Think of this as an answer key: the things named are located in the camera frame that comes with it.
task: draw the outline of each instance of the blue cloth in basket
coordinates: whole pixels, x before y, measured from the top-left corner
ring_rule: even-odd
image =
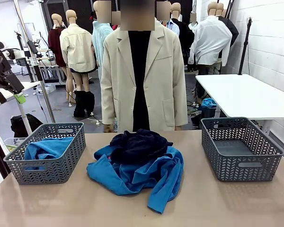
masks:
[[[216,107],[217,104],[212,98],[205,98],[203,99],[201,107]]]
[[[184,167],[180,151],[168,147],[166,154],[138,164],[116,164],[110,160],[114,147],[106,146],[95,153],[97,162],[87,166],[89,177],[116,195],[139,193],[153,188],[148,207],[162,214],[168,201],[177,195]]]
[[[48,138],[30,143],[24,153],[24,160],[55,159],[61,157],[73,137]]]

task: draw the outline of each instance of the black pants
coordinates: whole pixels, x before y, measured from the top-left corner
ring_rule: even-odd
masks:
[[[198,65],[198,66],[199,66],[199,74],[198,75],[208,75],[209,68],[208,68],[207,65]],[[205,94],[205,89],[202,87],[202,85],[199,83],[198,80],[195,83],[195,90],[197,92],[197,97],[203,98],[203,96]]]

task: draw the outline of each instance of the empty basket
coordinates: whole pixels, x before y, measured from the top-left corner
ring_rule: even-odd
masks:
[[[202,146],[219,181],[272,181],[283,150],[247,118],[202,119]]]
[[[27,146],[46,138],[74,137],[60,158],[24,160]],[[65,183],[71,176],[86,147],[83,123],[43,124],[14,151],[5,156],[11,172],[19,184]]]

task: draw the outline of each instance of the maroon dress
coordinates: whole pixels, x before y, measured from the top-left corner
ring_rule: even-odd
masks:
[[[63,28],[52,29],[48,33],[48,45],[49,49],[55,54],[56,63],[60,67],[66,67],[66,64],[62,57],[62,51],[60,46],[60,35]]]

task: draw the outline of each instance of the blazer lapel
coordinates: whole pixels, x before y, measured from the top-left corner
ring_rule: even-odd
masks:
[[[162,42],[159,38],[163,36],[164,36],[164,33],[163,33],[162,25],[160,24],[159,21],[155,21],[155,30],[151,32],[150,42],[148,44],[145,79],[147,77],[147,74],[151,68],[153,61],[155,60],[159,50],[162,47]]]
[[[136,85],[133,73],[133,58],[132,58],[132,51],[131,45],[129,42],[128,32],[127,31],[120,31],[117,35],[117,38],[120,40],[118,43],[118,49],[124,59],[126,67],[129,71],[129,74],[133,80],[133,84]]]

